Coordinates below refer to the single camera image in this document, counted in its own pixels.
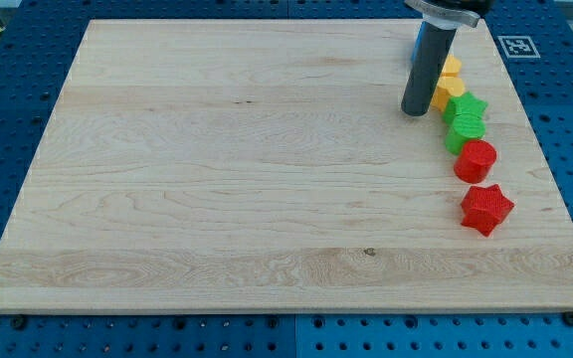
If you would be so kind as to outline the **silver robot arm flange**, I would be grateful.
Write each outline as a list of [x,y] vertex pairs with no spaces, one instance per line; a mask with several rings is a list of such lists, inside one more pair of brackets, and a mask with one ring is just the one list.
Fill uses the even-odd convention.
[[494,5],[494,0],[405,0],[404,4],[422,14],[423,20],[441,30],[461,26],[475,28]]

